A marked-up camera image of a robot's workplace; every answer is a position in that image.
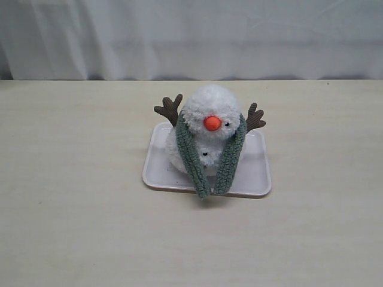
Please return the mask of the green knitted scarf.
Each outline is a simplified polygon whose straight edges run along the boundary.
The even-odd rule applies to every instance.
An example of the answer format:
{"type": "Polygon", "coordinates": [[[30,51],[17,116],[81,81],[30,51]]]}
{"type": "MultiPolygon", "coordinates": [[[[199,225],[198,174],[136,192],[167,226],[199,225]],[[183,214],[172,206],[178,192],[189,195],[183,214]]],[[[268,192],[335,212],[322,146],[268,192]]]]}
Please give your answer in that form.
{"type": "Polygon", "coordinates": [[[233,184],[242,147],[247,134],[247,124],[242,114],[239,115],[239,127],[234,135],[228,139],[218,161],[218,169],[214,186],[211,187],[205,168],[200,161],[194,136],[187,127],[184,115],[180,114],[175,127],[177,148],[191,178],[196,194],[204,199],[212,192],[223,196],[227,194],[233,184]]]}

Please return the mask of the white rectangular tray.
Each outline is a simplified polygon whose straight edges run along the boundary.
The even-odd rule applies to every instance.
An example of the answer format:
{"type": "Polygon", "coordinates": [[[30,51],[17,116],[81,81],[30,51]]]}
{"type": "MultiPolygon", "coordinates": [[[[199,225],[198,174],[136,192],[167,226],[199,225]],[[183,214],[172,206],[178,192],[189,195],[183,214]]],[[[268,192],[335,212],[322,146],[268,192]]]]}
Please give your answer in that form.
{"type": "MultiPolygon", "coordinates": [[[[162,122],[155,126],[147,156],[142,180],[154,190],[184,192],[194,194],[190,178],[177,171],[165,154],[165,140],[171,131],[171,125],[162,122]]],[[[243,158],[238,164],[236,175],[228,196],[261,198],[270,193],[272,179],[266,148],[265,136],[260,130],[252,130],[246,135],[243,158]]]]}

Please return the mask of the white backdrop curtain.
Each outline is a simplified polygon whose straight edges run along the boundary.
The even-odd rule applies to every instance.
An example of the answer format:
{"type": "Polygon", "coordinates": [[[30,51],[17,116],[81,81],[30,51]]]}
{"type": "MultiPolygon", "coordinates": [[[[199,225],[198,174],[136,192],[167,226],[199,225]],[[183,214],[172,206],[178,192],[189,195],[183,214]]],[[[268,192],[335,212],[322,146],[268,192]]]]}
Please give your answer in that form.
{"type": "Polygon", "coordinates": [[[3,80],[382,78],[381,1],[2,1],[3,80]]]}

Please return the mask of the white plush snowman toy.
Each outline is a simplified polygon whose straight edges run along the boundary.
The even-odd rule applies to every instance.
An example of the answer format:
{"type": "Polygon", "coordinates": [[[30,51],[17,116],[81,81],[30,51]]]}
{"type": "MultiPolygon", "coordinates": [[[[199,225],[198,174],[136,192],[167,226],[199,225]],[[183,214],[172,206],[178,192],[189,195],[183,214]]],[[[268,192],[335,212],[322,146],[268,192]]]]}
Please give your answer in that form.
{"type": "Polygon", "coordinates": [[[235,95],[228,89],[210,84],[196,90],[186,102],[183,95],[175,99],[164,97],[161,105],[154,106],[157,114],[165,117],[172,126],[165,142],[165,153],[171,165],[187,174],[180,157],[175,135],[175,127],[180,114],[184,115],[187,127],[194,136],[200,161],[207,176],[217,173],[218,161],[223,149],[239,127],[239,115],[242,114],[247,124],[247,133],[266,125],[264,112],[253,102],[246,115],[235,95]]]}

